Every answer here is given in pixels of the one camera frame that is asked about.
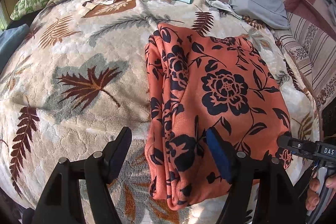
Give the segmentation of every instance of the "striped fabric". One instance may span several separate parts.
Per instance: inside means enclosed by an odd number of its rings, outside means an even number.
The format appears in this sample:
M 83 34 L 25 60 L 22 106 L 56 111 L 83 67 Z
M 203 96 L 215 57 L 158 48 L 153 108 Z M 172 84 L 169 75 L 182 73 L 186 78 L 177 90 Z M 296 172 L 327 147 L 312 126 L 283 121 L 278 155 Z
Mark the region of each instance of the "striped fabric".
M 288 14 L 292 35 L 284 36 L 283 47 L 295 59 L 315 92 L 319 112 L 335 98 L 336 42 L 304 18 Z

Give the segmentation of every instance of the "blue cloth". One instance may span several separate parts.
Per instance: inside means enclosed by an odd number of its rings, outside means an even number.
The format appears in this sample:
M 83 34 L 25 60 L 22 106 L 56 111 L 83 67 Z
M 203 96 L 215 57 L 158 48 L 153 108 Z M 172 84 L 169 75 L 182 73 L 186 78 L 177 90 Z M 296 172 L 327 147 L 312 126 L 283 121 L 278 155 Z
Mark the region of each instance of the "blue cloth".
M 0 73 L 29 31 L 28 25 L 24 24 L 14 29 L 5 30 L 0 34 Z

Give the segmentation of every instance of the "black device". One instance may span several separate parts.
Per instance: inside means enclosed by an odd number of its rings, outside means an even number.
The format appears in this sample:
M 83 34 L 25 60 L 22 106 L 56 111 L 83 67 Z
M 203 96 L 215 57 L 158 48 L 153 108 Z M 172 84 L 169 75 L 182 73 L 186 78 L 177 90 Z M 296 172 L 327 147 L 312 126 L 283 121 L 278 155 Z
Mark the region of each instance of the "black device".
M 86 160 L 69 162 L 59 159 L 51 174 L 36 211 L 27 210 L 29 221 L 23 224 L 85 224 L 79 192 L 79 179 L 86 180 L 93 218 L 96 224 L 121 224 L 106 184 L 120 173 L 132 140 L 131 130 L 124 127 L 115 141 L 103 151 L 93 153 Z M 224 208 L 216 224 L 243 224 L 254 179 L 259 179 L 258 200 L 253 224 L 314 224 L 331 195 L 325 180 L 336 173 L 336 147 L 302 141 L 282 135 L 278 145 L 294 155 L 313 160 L 315 168 L 325 168 L 320 189 L 320 203 L 308 213 L 299 190 L 293 186 L 279 159 L 265 154 L 255 160 L 231 143 L 224 141 L 216 131 L 208 129 L 207 143 L 222 178 L 232 184 Z

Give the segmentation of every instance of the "bed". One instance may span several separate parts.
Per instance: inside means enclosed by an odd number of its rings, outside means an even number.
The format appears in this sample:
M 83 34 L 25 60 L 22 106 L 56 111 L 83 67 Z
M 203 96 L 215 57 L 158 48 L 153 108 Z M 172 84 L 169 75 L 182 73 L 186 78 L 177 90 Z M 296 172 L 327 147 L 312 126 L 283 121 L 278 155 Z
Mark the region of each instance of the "bed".
M 8 132 L 0 135 L 4 174 L 0 187 L 18 204 L 36 207 L 59 157 L 87 158 L 113 140 L 123 126 L 129 126 L 133 132 L 129 154 L 118 180 L 108 186 L 122 222 L 217 220 L 226 196 L 172 211 L 165 200 L 148 194 L 151 175 L 144 147 L 152 113 L 144 51 L 158 24 L 195 29 L 197 20 L 207 15 L 211 24 L 202 35 L 220 39 L 246 35 L 280 87 L 292 136 L 320 139 L 322 109 L 309 79 L 297 70 L 299 60 L 290 52 L 293 48 L 288 49 L 281 39 L 290 30 L 274 30 L 260 21 L 237 18 L 206 0 L 191 4 L 121 0 L 112 5 L 99 1 L 50 0 L 28 22 L 30 34 L 0 76 L 0 108 L 5 113 L 0 126 L 2 132 Z M 74 91 L 81 82 L 91 85 L 91 93 Z M 308 163 L 284 155 L 282 160 L 295 183 Z M 85 219 L 94 223 L 84 181 L 80 189 Z M 256 184 L 247 223 L 257 189 Z

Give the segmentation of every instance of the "black flower print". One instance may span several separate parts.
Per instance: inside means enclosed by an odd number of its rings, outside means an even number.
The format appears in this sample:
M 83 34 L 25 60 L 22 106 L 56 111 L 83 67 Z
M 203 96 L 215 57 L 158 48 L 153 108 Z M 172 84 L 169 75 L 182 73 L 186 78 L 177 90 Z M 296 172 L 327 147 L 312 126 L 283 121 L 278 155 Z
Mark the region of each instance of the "black flower print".
M 241 75 L 221 69 L 215 74 L 208 73 L 201 77 L 203 90 L 207 93 L 202 97 L 203 105 L 208 109 L 210 115 L 218 115 L 231 112 L 238 116 L 249 111 L 250 107 L 245 95 L 248 85 Z
M 225 37 L 225 38 L 210 37 L 210 39 L 214 43 L 222 43 L 227 46 L 232 46 L 236 43 L 236 39 L 234 37 Z
M 189 78 L 188 59 L 185 57 L 184 51 L 179 45 L 174 45 L 171 50 L 172 52 L 167 54 L 170 89 L 185 90 Z

